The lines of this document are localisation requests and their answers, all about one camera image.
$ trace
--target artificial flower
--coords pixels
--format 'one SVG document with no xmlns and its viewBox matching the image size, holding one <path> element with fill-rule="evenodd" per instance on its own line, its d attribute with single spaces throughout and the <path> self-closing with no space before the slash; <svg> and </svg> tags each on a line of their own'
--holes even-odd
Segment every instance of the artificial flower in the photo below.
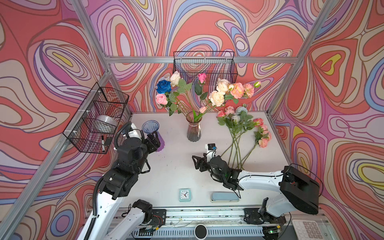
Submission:
<svg viewBox="0 0 384 240">
<path fill-rule="evenodd" d="M 225 113 L 223 110 L 220 110 L 218 113 L 217 113 L 217 117 L 218 118 L 221 118 L 221 117 L 225 117 Z"/>
<path fill-rule="evenodd" d="M 261 125 L 260 127 L 263 129 L 263 131 L 267 131 L 268 130 L 267 126 L 265 126 L 265 125 Z"/>
<path fill-rule="evenodd" d="M 253 121 L 254 121 L 256 126 L 261 126 L 264 124 L 264 121 L 262 118 L 255 118 Z"/>
<path fill-rule="evenodd" d="M 265 148 L 268 145 L 268 140 L 265 138 L 260 139 L 259 145 L 260 145 L 260 147 Z"/>
<path fill-rule="evenodd" d="M 180 80 L 180 73 L 178 71 L 175 71 L 172 76 L 170 77 L 170 83 L 172 85 L 172 87 L 174 86 L 177 86 L 179 84 L 179 80 Z"/>
<path fill-rule="evenodd" d="M 239 116 L 239 115 L 233 115 L 233 116 L 232 116 L 232 120 L 233 120 L 234 122 L 238 122 L 238 121 L 240 121 L 240 116 Z"/>
<path fill-rule="evenodd" d="M 255 88 L 259 88 L 260 86 L 261 86 L 261 82 L 260 81 L 258 81 L 258 82 L 255 82 L 254 84 L 253 84 L 253 86 L 255 87 Z"/>
<path fill-rule="evenodd" d="M 224 103 L 224 95 L 218 91 L 212 91 L 208 98 L 211 100 L 213 106 L 220 107 Z"/>
<path fill-rule="evenodd" d="M 224 112 L 225 112 L 225 115 L 229 115 L 229 114 L 235 114 L 235 108 L 232 107 L 232 106 L 228 106 L 224 109 Z"/>
<path fill-rule="evenodd" d="M 201 108 L 199 109 L 199 112 L 201 112 L 201 113 L 205 113 L 206 110 L 207 110 L 207 107 L 204 106 L 204 107 L 201 107 Z"/>
<path fill-rule="evenodd" d="M 200 83 L 205 82 L 205 79 L 207 78 L 207 75 L 205 73 L 199 73 L 198 74 Z"/>
<path fill-rule="evenodd" d="M 156 102 L 158 104 L 166 105 L 168 103 L 167 96 L 164 93 L 160 93 L 160 94 L 156 95 Z"/>
<path fill-rule="evenodd" d="M 240 115 L 242 111 L 244 111 L 245 113 L 248 114 L 248 110 L 245 107 L 240 106 L 240 107 L 236 108 L 236 114 L 237 115 Z"/>
<path fill-rule="evenodd" d="M 216 90 L 224 95 L 226 92 L 228 92 L 229 85 L 230 82 L 228 80 L 219 78 L 217 80 Z"/>
<path fill-rule="evenodd" d="M 272 139 L 272 135 L 269 131 L 263 131 L 262 135 L 263 138 L 266 138 L 268 140 L 268 142 Z"/>
<path fill-rule="evenodd" d="M 250 98 L 253 96 L 253 94 L 255 93 L 255 88 L 249 84 L 249 83 L 246 83 L 244 84 L 244 87 L 245 87 L 245 94 Z"/>
<path fill-rule="evenodd" d="M 235 83 L 231 94 L 234 98 L 239 99 L 244 95 L 245 87 L 241 83 Z"/>
<path fill-rule="evenodd" d="M 170 81 L 168 81 L 168 78 L 160 78 L 162 80 L 160 80 L 158 83 L 157 83 L 157 93 L 167 93 L 167 92 L 170 92 L 172 89 L 170 87 Z"/>
</svg>

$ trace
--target glass vase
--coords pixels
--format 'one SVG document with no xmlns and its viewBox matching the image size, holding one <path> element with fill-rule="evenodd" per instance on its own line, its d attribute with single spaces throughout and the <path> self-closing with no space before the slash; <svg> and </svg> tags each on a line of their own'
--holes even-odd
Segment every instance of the glass vase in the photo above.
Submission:
<svg viewBox="0 0 384 240">
<path fill-rule="evenodd" d="M 187 130 L 187 138 L 191 142 L 197 142 L 201 138 L 200 122 L 202 118 L 200 118 L 198 122 L 193 122 L 193 112 L 190 112 L 188 113 L 186 119 L 189 124 Z"/>
</svg>

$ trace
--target clock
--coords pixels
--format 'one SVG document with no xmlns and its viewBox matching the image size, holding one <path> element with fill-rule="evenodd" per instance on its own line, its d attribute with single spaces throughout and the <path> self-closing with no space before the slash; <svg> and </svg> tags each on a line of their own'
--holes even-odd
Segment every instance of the clock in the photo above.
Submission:
<svg viewBox="0 0 384 240">
<path fill-rule="evenodd" d="M 179 191 L 179 201 L 189 202 L 191 201 L 191 190 L 189 188 L 183 188 Z"/>
</svg>

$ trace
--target white rose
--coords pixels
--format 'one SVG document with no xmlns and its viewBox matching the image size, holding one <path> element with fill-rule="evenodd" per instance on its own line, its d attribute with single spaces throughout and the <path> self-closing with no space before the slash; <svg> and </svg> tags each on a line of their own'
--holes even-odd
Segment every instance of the white rose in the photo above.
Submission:
<svg viewBox="0 0 384 240">
<path fill-rule="evenodd" d="M 211 92 L 208 98 L 211 100 L 213 106 L 220 107 L 224 103 L 224 95 L 218 91 Z"/>
<path fill-rule="evenodd" d="M 172 87 L 177 86 L 180 80 L 180 73 L 178 71 L 174 72 L 169 80 Z"/>
<path fill-rule="evenodd" d="M 239 115 L 233 115 L 232 120 L 234 120 L 235 122 L 238 122 L 238 121 L 240 121 L 240 116 Z"/>
<path fill-rule="evenodd" d="M 228 80 L 219 78 L 217 81 L 216 90 L 224 95 L 226 92 L 228 92 L 229 85 L 230 82 Z"/>
</svg>

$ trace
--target wire basket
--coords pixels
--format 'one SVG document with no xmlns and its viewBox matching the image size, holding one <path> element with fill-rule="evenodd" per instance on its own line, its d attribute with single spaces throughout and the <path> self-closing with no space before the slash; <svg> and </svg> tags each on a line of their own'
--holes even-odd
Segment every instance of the wire basket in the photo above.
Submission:
<svg viewBox="0 0 384 240">
<path fill-rule="evenodd" d="M 208 85 L 216 85 L 219 78 L 233 84 L 237 78 L 234 55 L 233 51 L 175 51 L 173 72 L 178 71 L 187 83 L 197 81 L 198 74 L 205 73 Z"/>
<path fill-rule="evenodd" d="M 99 87 L 80 120 L 63 134 L 79 152 L 106 154 L 128 99 L 119 90 Z"/>
</svg>

